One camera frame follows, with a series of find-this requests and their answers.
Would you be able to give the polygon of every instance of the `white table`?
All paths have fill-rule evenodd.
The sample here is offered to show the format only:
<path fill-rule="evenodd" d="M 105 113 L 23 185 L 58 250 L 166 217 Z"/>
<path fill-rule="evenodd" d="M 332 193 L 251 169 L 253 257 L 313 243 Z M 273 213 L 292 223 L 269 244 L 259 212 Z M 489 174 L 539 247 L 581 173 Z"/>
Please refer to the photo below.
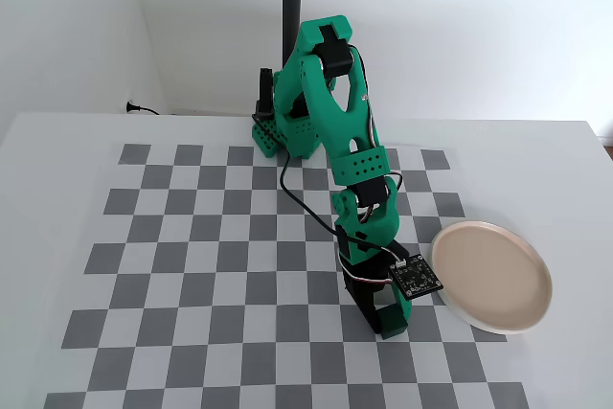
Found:
<path fill-rule="evenodd" d="M 64 264 L 114 143 L 250 143 L 251 120 L 24 114 L 0 148 L 0 406 L 23 406 Z M 612 407 L 613 162 L 582 122 L 377 120 L 384 144 L 451 151 L 469 216 L 524 237 L 554 298 L 510 339 L 530 406 Z"/>

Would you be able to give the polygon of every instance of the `plate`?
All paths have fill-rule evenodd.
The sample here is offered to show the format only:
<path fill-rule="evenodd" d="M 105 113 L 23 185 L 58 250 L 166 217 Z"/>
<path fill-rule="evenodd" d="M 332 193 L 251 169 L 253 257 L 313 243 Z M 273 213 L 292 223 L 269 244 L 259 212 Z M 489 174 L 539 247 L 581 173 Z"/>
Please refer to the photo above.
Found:
<path fill-rule="evenodd" d="M 524 332 L 543 319 L 552 300 L 549 269 L 518 235 L 497 225 L 465 221 L 440 231 L 430 265 L 443 301 L 476 328 Z"/>

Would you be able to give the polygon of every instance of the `gray square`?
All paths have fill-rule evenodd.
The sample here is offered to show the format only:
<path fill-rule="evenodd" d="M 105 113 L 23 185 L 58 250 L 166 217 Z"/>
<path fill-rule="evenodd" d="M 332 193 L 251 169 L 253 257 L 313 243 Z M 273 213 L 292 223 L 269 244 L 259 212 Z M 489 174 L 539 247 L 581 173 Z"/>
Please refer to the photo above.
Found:
<path fill-rule="evenodd" d="M 246 272 L 249 241 L 221 241 L 217 250 L 217 272 Z"/>
<path fill-rule="evenodd" d="M 87 390 L 125 390 L 134 348 L 98 349 Z"/>
<path fill-rule="evenodd" d="M 248 215 L 251 213 L 251 191 L 225 191 L 223 194 L 225 215 Z"/>
<path fill-rule="evenodd" d="M 276 383 L 276 344 L 243 344 L 240 385 Z"/>
<path fill-rule="evenodd" d="M 332 216 L 320 216 L 320 218 L 332 227 Z M 322 227 L 313 216 L 305 216 L 306 241 L 334 241 L 334 235 Z"/>
<path fill-rule="evenodd" d="M 113 288 L 110 308 L 143 308 L 149 288 L 147 274 L 118 275 Z"/>
<path fill-rule="evenodd" d="M 128 390 L 123 409 L 162 409 L 164 389 Z"/>
<path fill-rule="evenodd" d="M 188 243 L 157 243 L 153 273 L 183 273 L 188 257 Z"/>
<path fill-rule="evenodd" d="M 242 342 L 245 306 L 214 306 L 211 310 L 209 344 Z"/>
<path fill-rule="evenodd" d="M 383 383 L 416 383 L 411 346 L 406 342 L 377 342 Z"/>
<path fill-rule="evenodd" d="M 411 205 L 409 204 L 409 197 L 406 193 L 398 191 L 396 195 L 396 209 L 401 216 L 411 215 Z"/>
<path fill-rule="evenodd" d="M 124 243 L 96 243 L 89 253 L 85 274 L 118 273 L 124 254 Z"/>
<path fill-rule="evenodd" d="M 253 167 L 251 184 L 254 191 L 276 191 L 277 167 Z"/>
<path fill-rule="evenodd" d="M 428 175 L 423 170 L 404 170 L 402 178 L 406 192 L 432 192 Z"/>
<path fill-rule="evenodd" d="M 489 392 L 496 409 L 529 409 L 521 382 L 490 382 Z"/>
<path fill-rule="evenodd" d="M 43 409 L 82 409 L 85 392 L 49 393 Z"/>
<path fill-rule="evenodd" d="M 181 286 L 180 307 L 204 307 L 213 303 L 215 273 L 186 273 Z"/>
<path fill-rule="evenodd" d="M 171 190 L 166 200 L 165 215 L 193 215 L 195 207 L 195 192 Z"/>
<path fill-rule="evenodd" d="M 308 303 L 338 305 L 338 279 L 334 272 L 307 272 Z"/>
<path fill-rule="evenodd" d="M 147 163 L 149 144 L 124 144 L 122 156 L 119 159 L 120 165 L 144 165 Z"/>
<path fill-rule="evenodd" d="M 427 170 L 450 170 L 449 162 L 442 150 L 421 150 L 423 164 Z"/>
<path fill-rule="evenodd" d="M 111 189 L 108 192 L 106 215 L 133 215 L 138 201 L 138 189 Z"/>
<path fill-rule="evenodd" d="M 441 231 L 441 220 L 434 216 L 413 216 L 418 243 L 431 243 Z"/>
<path fill-rule="evenodd" d="M 283 272 L 306 271 L 307 244 L 304 241 L 278 241 L 277 270 Z"/>
<path fill-rule="evenodd" d="M 308 306 L 277 306 L 277 342 L 308 342 Z"/>
<path fill-rule="evenodd" d="M 477 344 L 474 342 L 446 342 L 443 346 L 452 382 L 486 381 L 481 358 L 477 352 Z"/>
<path fill-rule="evenodd" d="M 96 349 L 100 344 L 107 310 L 74 310 L 61 344 L 63 349 Z"/>
<path fill-rule="evenodd" d="M 202 390 L 202 409 L 238 409 L 240 387 L 207 387 Z"/>
<path fill-rule="evenodd" d="M 233 167 L 250 167 L 253 165 L 253 147 L 228 148 L 228 165 Z"/>
<path fill-rule="evenodd" d="M 494 334 L 493 332 L 487 332 L 486 330 L 475 328 L 474 326 L 470 326 L 470 328 L 472 329 L 472 335 L 475 338 L 475 342 L 507 342 L 507 336 L 505 334 Z"/>
<path fill-rule="evenodd" d="M 422 409 L 458 409 L 452 383 L 420 383 Z"/>
<path fill-rule="evenodd" d="M 201 387 L 204 384 L 206 360 L 206 345 L 172 347 L 166 387 Z"/>
<path fill-rule="evenodd" d="M 202 161 L 202 146 L 179 145 L 174 155 L 174 165 L 182 167 L 200 166 Z"/>
<path fill-rule="evenodd" d="M 347 383 L 342 342 L 310 344 L 311 383 Z"/>
<path fill-rule="evenodd" d="M 398 159 L 398 151 L 395 148 L 386 148 L 387 160 L 390 164 L 390 170 L 400 170 L 400 160 Z"/>
<path fill-rule="evenodd" d="M 291 191 L 296 197 L 304 202 L 303 191 Z M 296 203 L 285 191 L 277 191 L 277 214 L 278 215 L 303 215 L 305 209 Z"/>
<path fill-rule="evenodd" d="M 376 340 L 373 329 L 358 306 L 341 306 L 341 322 L 344 342 L 374 342 Z"/>
<path fill-rule="evenodd" d="M 219 241 L 221 216 L 196 215 L 192 219 L 190 241 Z"/>
<path fill-rule="evenodd" d="M 328 189 L 328 170 L 303 168 L 303 187 L 305 191 L 326 191 Z"/>
<path fill-rule="evenodd" d="M 218 190 L 225 189 L 226 186 L 226 167 L 200 167 L 198 176 L 199 190 Z"/>
<path fill-rule="evenodd" d="M 168 189 L 172 177 L 171 165 L 147 165 L 141 189 Z"/>
<path fill-rule="evenodd" d="M 441 342 L 441 332 L 434 307 L 413 306 L 408 332 L 411 342 Z"/>
<path fill-rule="evenodd" d="M 439 216 L 465 217 L 460 196 L 452 192 L 434 192 L 434 202 L 437 204 Z"/>
<path fill-rule="evenodd" d="M 278 409 L 312 409 L 313 407 L 310 385 L 277 385 L 275 391 L 275 407 Z"/>
<path fill-rule="evenodd" d="M 150 243 L 160 238 L 163 216 L 134 216 L 130 232 L 127 234 L 128 243 Z"/>
<path fill-rule="evenodd" d="M 145 308 L 137 347 L 172 345 L 177 308 Z"/>
<path fill-rule="evenodd" d="M 277 215 L 250 216 L 249 241 L 275 241 Z"/>
<path fill-rule="evenodd" d="M 275 272 L 247 273 L 246 305 L 277 304 L 277 274 Z"/>
<path fill-rule="evenodd" d="M 353 384 L 348 386 L 351 409 L 385 407 L 382 384 Z"/>

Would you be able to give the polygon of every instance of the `green plastic part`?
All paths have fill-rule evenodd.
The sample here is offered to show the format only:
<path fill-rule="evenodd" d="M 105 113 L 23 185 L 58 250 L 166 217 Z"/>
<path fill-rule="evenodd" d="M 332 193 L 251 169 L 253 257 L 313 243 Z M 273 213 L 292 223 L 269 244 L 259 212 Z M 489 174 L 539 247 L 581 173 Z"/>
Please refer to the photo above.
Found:
<path fill-rule="evenodd" d="M 390 173 L 384 146 L 355 152 L 329 161 L 334 182 L 339 186 L 352 186 Z"/>

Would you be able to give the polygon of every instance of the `white square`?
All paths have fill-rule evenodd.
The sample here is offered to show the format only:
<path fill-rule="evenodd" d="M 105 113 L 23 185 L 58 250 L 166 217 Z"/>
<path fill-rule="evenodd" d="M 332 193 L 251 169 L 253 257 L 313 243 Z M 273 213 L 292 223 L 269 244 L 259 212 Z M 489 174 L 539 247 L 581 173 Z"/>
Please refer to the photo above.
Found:
<path fill-rule="evenodd" d="M 198 188 L 199 177 L 200 167 L 173 167 L 170 188 L 195 191 Z"/>
<path fill-rule="evenodd" d="M 159 216 L 166 210 L 169 191 L 164 189 L 141 189 L 138 193 L 135 215 Z"/>
<path fill-rule="evenodd" d="M 317 215 L 330 215 L 332 205 L 328 191 L 304 191 L 306 205 Z"/>
<path fill-rule="evenodd" d="M 402 170 L 425 170 L 420 148 L 397 148 L 398 161 Z"/>
<path fill-rule="evenodd" d="M 308 306 L 308 332 L 311 342 L 342 342 L 340 306 Z"/>
<path fill-rule="evenodd" d="M 303 159 L 303 168 L 327 168 L 328 160 L 323 146 L 318 147 L 309 159 Z"/>
<path fill-rule="evenodd" d="M 207 347 L 204 370 L 205 387 L 235 387 L 240 385 L 242 344 L 213 344 Z"/>
<path fill-rule="evenodd" d="M 119 273 L 151 273 L 157 243 L 126 243 Z"/>
<path fill-rule="evenodd" d="M 248 272 L 277 271 L 277 242 L 249 241 Z"/>
<path fill-rule="evenodd" d="M 140 189 L 144 174 L 145 165 L 113 165 L 106 180 L 109 189 Z"/>
<path fill-rule="evenodd" d="M 396 234 L 398 243 L 417 243 L 418 234 L 415 231 L 415 223 L 412 216 L 400 216 L 400 228 Z"/>
<path fill-rule="evenodd" d="M 439 323 L 443 342 L 474 342 L 470 324 L 461 320 L 447 306 L 435 306 L 434 311 Z"/>
<path fill-rule="evenodd" d="M 164 215 L 160 241 L 189 241 L 192 231 L 192 215 Z"/>
<path fill-rule="evenodd" d="M 213 291 L 214 306 L 244 306 L 247 273 L 217 272 Z"/>
<path fill-rule="evenodd" d="M 283 167 L 277 167 L 277 179 L 281 177 Z M 303 169 L 288 168 L 284 176 L 285 186 L 291 191 L 301 191 L 303 189 Z M 277 181 L 277 189 L 281 189 L 279 180 Z"/>
<path fill-rule="evenodd" d="M 251 214 L 275 215 L 277 213 L 277 191 L 252 191 Z"/>
<path fill-rule="evenodd" d="M 200 165 L 225 166 L 228 164 L 228 146 L 220 144 L 205 145 L 202 149 Z"/>
<path fill-rule="evenodd" d="M 240 387 L 239 409 L 274 408 L 275 385 L 248 385 Z"/>
<path fill-rule="evenodd" d="M 190 241 L 185 259 L 185 273 L 215 273 L 218 241 Z"/>
<path fill-rule="evenodd" d="M 127 389 L 164 388 L 169 369 L 170 349 L 170 346 L 136 347 Z"/>
<path fill-rule="evenodd" d="M 376 342 L 345 342 L 347 383 L 381 383 Z"/>
<path fill-rule="evenodd" d="M 145 308 L 177 307 L 182 285 L 182 273 L 151 274 Z"/>
<path fill-rule="evenodd" d="M 176 156 L 176 145 L 153 144 L 147 157 L 148 165 L 173 165 Z"/>
<path fill-rule="evenodd" d="M 305 241 L 305 216 L 285 215 L 277 219 L 277 241 Z"/>
<path fill-rule="evenodd" d="M 249 241 L 249 215 L 223 215 L 220 241 Z"/>
<path fill-rule="evenodd" d="M 417 383 L 384 383 L 385 409 L 421 409 Z"/>
<path fill-rule="evenodd" d="M 135 347 L 143 319 L 142 308 L 113 308 L 106 312 L 101 348 Z"/>
<path fill-rule="evenodd" d="M 223 212 L 223 191 L 196 191 L 195 215 L 221 215 Z"/>
<path fill-rule="evenodd" d="M 277 337 L 277 306 L 245 306 L 242 341 L 275 342 Z"/>
<path fill-rule="evenodd" d="M 206 345 L 211 325 L 210 307 L 181 307 L 177 311 L 173 345 Z"/>
<path fill-rule="evenodd" d="M 311 272 L 336 271 L 336 253 L 333 241 L 306 242 L 306 270 Z"/>
<path fill-rule="evenodd" d="M 431 192 L 408 192 L 411 214 L 413 216 L 438 216 L 437 204 Z"/>
<path fill-rule="evenodd" d="M 486 382 L 454 383 L 458 409 L 494 409 Z"/>
<path fill-rule="evenodd" d="M 226 169 L 226 190 L 251 190 L 253 167 L 228 167 Z"/>
<path fill-rule="evenodd" d="M 166 388 L 162 409 L 200 409 L 201 388 Z"/>
<path fill-rule="evenodd" d="M 311 385 L 313 409 L 350 409 L 345 384 Z"/>
<path fill-rule="evenodd" d="M 83 409 L 122 409 L 124 407 L 124 395 L 124 390 L 87 392 Z"/>
<path fill-rule="evenodd" d="M 310 383 L 310 344 L 277 343 L 277 385 Z"/>
<path fill-rule="evenodd" d="M 277 272 L 277 304 L 308 304 L 306 272 Z"/>
<path fill-rule="evenodd" d="M 442 342 L 411 342 L 418 383 L 450 383 L 451 375 Z"/>

